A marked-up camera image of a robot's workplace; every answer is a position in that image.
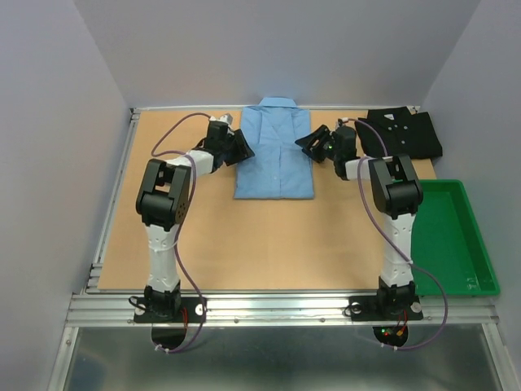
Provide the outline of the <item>light blue long sleeve shirt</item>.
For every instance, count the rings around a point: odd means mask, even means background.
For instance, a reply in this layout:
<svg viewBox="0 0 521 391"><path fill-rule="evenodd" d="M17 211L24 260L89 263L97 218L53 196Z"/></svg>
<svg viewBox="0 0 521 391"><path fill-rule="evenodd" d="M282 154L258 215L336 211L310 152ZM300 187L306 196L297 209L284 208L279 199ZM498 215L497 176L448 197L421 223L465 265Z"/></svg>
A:
<svg viewBox="0 0 521 391"><path fill-rule="evenodd" d="M237 164L236 200L311 200L311 160L296 140L311 133L310 113L283 97L266 97L241 113L240 129L254 156Z"/></svg>

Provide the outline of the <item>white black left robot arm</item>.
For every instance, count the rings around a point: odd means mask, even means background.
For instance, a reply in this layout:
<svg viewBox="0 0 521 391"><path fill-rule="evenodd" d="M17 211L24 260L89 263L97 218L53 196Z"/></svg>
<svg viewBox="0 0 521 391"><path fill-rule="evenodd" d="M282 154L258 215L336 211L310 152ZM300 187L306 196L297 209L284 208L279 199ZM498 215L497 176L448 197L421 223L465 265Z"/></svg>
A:
<svg viewBox="0 0 521 391"><path fill-rule="evenodd" d="M236 165L252 158L243 132L232 129L230 114L210 116L206 136L188 152L164 151L158 146L142 177L136 211L146 228L150 274L142 297L131 297L136 323L171 323L186 320L182 308L177 268L177 242L197 179L223 165Z"/></svg>

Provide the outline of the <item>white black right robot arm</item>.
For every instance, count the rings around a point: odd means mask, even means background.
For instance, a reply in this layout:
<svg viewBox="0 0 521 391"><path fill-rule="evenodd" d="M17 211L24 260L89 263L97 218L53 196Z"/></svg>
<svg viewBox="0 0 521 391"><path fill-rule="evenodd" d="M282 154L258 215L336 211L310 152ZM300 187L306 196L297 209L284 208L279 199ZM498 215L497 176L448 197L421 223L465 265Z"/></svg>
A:
<svg viewBox="0 0 521 391"><path fill-rule="evenodd" d="M384 241L378 289L375 294L351 297L345 313L354 321L398 320L409 314L420 319L411 257L414 220L423 201L420 181L407 155L359 157L356 138L354 128L340 125L331 131L322 125L296 140L311 160L329 159L339 178L356 180L359 191L364 180L369 182L374 206L383 216L382 226L370 216Z"/></svg>

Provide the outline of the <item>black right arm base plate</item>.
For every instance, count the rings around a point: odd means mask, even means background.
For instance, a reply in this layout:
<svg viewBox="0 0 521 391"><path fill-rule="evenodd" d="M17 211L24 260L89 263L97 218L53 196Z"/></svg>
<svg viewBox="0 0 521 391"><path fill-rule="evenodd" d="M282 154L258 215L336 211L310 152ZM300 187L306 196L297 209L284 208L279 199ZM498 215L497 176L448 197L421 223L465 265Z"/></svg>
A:
<svg viewBox="0 0 521 391"><path fill-rule="evenodd" d="M419 321L423 319L423 312L414 312L411 304L407 302L386 302L376 296L363 295L348 298L348 305L344 308L344 316L350 318L353 322L397 322L399 319Z"/></svg>

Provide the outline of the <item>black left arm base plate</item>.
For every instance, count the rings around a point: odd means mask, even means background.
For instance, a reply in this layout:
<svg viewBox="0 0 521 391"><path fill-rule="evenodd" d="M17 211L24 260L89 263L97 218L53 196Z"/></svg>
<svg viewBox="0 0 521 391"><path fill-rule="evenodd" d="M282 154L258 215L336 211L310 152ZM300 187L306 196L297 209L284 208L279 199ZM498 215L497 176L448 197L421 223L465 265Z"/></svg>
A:
<svg viewBox="0 0 521 391"><path fill-rule="evenodd" d="M198 323L204 322L203 304L198 297L177 297L173 301L149 301L131 296L128 302L134 308L135 323Z"/></svg>

